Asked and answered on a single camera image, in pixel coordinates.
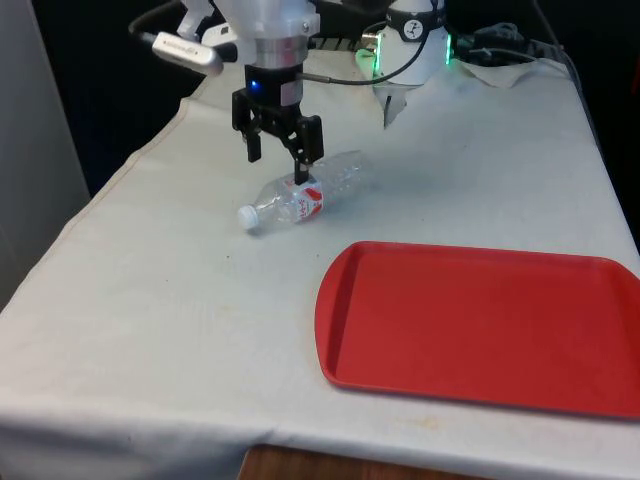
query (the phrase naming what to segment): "wooden floor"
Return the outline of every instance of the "wooden floor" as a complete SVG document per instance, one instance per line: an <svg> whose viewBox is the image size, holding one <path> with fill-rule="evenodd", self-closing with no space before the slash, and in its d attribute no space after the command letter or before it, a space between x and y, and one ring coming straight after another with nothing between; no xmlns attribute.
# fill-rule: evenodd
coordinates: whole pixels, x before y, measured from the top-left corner
<svg viewBox="0 0 640 480"><path fill-rule="evenodd" d="M482 480L277 447L247 453L238 480Z"/></svg>

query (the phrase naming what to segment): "white tablecloth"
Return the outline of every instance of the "white tablecloth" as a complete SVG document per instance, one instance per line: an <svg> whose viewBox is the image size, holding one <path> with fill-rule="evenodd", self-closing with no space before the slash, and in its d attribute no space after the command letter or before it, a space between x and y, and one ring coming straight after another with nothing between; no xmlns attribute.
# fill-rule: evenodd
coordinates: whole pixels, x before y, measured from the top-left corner
<svg viewBox="0 0 640 480"><path fill-rule="evenodd" d="M356 76L348 56L311 70ZM263 238L236 209L291 171L230 126L240 69L205 82L61 234L0 316L7 479L232 478L259 443L497 479L640 478L637 423L352 393L317 363L313 314L358 240L640 259L573 85L512 89L456 64L390 129L370 89L306 85L327 153L361 148L377 186Z"/></svg>

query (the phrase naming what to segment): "bottle cap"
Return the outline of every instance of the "bottle cap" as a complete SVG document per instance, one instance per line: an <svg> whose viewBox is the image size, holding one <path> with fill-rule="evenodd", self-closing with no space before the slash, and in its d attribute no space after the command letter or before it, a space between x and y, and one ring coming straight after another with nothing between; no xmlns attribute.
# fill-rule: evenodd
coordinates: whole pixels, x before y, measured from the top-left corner
<svg viewBox="0 0 640 480"><path fill-rule="evenodd" d="M260 225L258 211L253 205L245 205L238 210L238 222L245 230L253 230Z"/></svg>

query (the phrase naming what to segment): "clear plastic bottle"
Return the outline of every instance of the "clear plastic bottle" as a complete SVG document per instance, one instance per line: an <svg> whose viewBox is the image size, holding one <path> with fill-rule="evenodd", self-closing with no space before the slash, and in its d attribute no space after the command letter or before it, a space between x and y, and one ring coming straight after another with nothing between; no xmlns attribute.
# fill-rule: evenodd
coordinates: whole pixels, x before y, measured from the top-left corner
<svg viewBox="0 0 640 480"><path fill-rule="evenodd" d="M302 185L295 184L293 174L268 183L253 204L238 210L238 221L245 230L255 231L308 220L365 187L370 170L360 151L319 160Z"/></svg>

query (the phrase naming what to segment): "red plastic tray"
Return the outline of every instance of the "red plastic tray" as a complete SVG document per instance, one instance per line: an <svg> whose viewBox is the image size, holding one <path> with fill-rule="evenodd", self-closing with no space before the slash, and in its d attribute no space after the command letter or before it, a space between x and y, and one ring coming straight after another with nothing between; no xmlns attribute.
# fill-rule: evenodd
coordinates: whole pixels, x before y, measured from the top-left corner
<svg viewBox="0 0 640 480"><path fill-rule="evenodd" d="M358 243L316 345L341 387L640 418L640 280L603 258Z"/></svg>

